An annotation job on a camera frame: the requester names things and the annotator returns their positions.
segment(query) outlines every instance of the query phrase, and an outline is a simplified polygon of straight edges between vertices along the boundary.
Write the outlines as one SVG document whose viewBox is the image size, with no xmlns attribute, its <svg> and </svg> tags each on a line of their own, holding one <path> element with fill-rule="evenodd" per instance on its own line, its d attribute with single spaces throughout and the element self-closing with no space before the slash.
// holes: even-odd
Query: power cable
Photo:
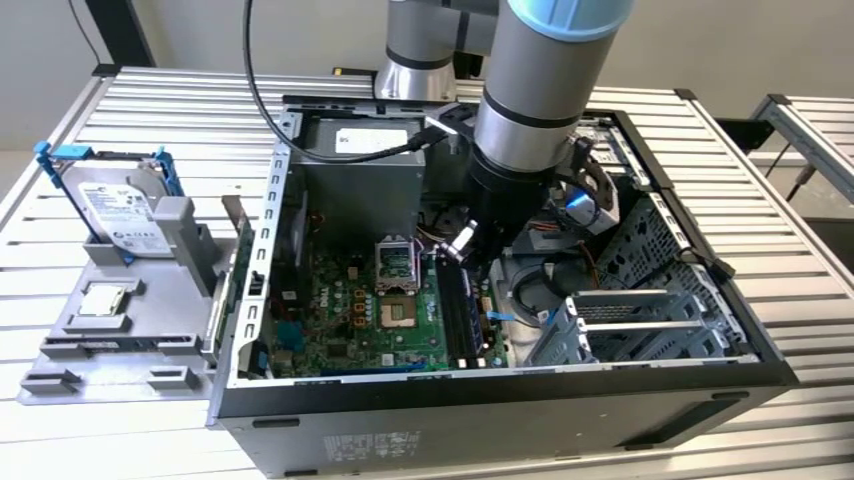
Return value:
<svg viewBox="0 0 854 480">
<path fill-rule="evenodd" d="M 92 50 L 92 55 L 95 55 L 95 61 L 100 65 L 103 63 L 102 62 L 102 57 L 98 54 L 98 50 L 95 50 L 95 46 L 92 46 L 92 41 L 90 40 L 90 36 L 86 34 L 86 30 L 83 29 L 83 24 L 80 23 L 80 17 L 78 17 L 78 10 L 75 9 L 74 0 L 68 0 L 68 8 L 71 9 L 71 14 L 75 17 L 75 23 L 78 24 L 78 29 L 80 30 L 80 33 L 83 34 L 83 39 L 86 40 L 86 44 L 90 46 L 90 50 Z"/>
<path fill-rule="evenodd" d="M 279 137 L 282 143 L 284 143 L 291 151 L 298 153 L 304 158 L 314 160 L 318 163 L 328 163 L 335 165 L 354 164 L 354 163 L 366 163 L 371 160 L 378 160 L 381 158 L 393 157 L 406 152 L 414 152 L 425 147 L 429 147 L 445 138 L 445 132 L 437 128 L 430 127 L 417 133 L 413 137 L 410 137 L 409 141 L 403 145 L 398 145 L 397 147 L 387 148 L 386 150 L 381 150 L 374 153 L 367 153 L 359 156 L 340 156 L 340 155 L 322 155 L 315 152 L 310 152 L 300 148 L 294 141 L 288 138 L 288 136 L 279 128 L 279 124 L 270 116 L 270 112 L 267 111 L 267 107 L 264 106 L 264 102 L 262 100 L 262 95 L 258 91 L 258 84 L 255 83 L 255 69 L 252 67 L 252 42 L 251 42 L 251 24 L 252 24 L 252 0 L 246 0 L 244 9 L 243 9 L 243 66 L 246 69 L 246 80 L 250 84 L 250 92 L 252 93 L 252 100 L 255 100 L 255 106 L 258 107 L 258 112 L 267 122 L 267 126 L 272 133 Z"/>
</svg>

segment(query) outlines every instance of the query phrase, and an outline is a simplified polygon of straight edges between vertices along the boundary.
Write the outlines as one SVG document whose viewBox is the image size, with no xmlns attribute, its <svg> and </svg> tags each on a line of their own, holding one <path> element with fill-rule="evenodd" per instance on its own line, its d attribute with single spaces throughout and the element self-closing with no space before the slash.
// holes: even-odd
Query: cable connector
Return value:
<svg viewBox="0 0 854 480">
<path fill-rule="evenodd" d="M 406 142 L 409 151 L 414 152 L 425 148 L 433 147 L 449 136 L 447 132 L 439 127 L 427 127 L 410 137 Z"/>
</svg>

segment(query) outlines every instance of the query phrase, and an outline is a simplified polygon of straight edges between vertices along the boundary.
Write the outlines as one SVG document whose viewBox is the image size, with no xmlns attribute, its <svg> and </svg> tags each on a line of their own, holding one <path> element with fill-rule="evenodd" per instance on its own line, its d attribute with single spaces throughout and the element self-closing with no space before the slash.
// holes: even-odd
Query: motherboard chip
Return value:
<svg viewBox="0 0 854 480">
<path fill-rule="evenodd" d="M 347 356 L 347 344 L 332 343 L 326 346 L 326 353 L 332 358 L 342 358 Z"/>
<path fill-rule="evenodd" d="M 382 297 L 379 311 L 383 328 L 415 327 L 415 297 Z"/>
</svg>

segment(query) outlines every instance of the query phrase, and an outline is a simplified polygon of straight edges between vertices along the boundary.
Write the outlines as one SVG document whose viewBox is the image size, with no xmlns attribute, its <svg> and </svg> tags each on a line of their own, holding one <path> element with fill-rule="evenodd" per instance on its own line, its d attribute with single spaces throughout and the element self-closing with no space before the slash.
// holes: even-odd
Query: white label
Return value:
<svg viewBox="0 0 854 480">
<path fill-rule="evenodd" d="M 108 183 L 82 183 L 78 188 L 88 211 L 118 247 L 140 256 L 172 253 L 143 192 Z"/>
<path fill-rule="evenodd" d="M 421 431 L 366 433 L 323 437 L 327 458 L 332 462 L 411 457 L 418 450 Z"/>
<path fill-rule="evenodd" d="M 342 128 L 335 133 L 335 153 L 374 153 L 403 145 L 407 140 L 406 130 Z"/>
</svg>

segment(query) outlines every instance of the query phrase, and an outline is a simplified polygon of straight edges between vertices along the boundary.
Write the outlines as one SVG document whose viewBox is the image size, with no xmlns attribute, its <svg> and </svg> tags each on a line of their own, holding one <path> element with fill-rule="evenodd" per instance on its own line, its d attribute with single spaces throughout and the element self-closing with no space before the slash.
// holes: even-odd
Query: wall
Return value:
<svg viewBox="0 0 854 480">
<path fill-rule="evenodd" d="M 259 0 L 252 14 L 258 73 L 324 75 L 375 68 L 386 57 L 387 0 Z M 135 0 L 160 66 L 243 72 L 243 2 Z"/>
<path fill-rule="evenodd" d="M 243 71 L 243 2 L 135 5 L 160 65 Z M 259 72 L 381 65 L 386 0 L 259 0 L 255 10 Z M 854 96 L 852 18 L 849 0 L 638 0 L 599 84 L 691 88 L 730 116 L 747 115 L 773 91 Z"/>
<path fill-rule="evenodd" d="M 86 4 L 75 1 L 110 61 Z M 54 130 L 96 62 L 64 0 L 0 0 L 0 12 L 0 150 L 30 150 Z"/>
</svg>

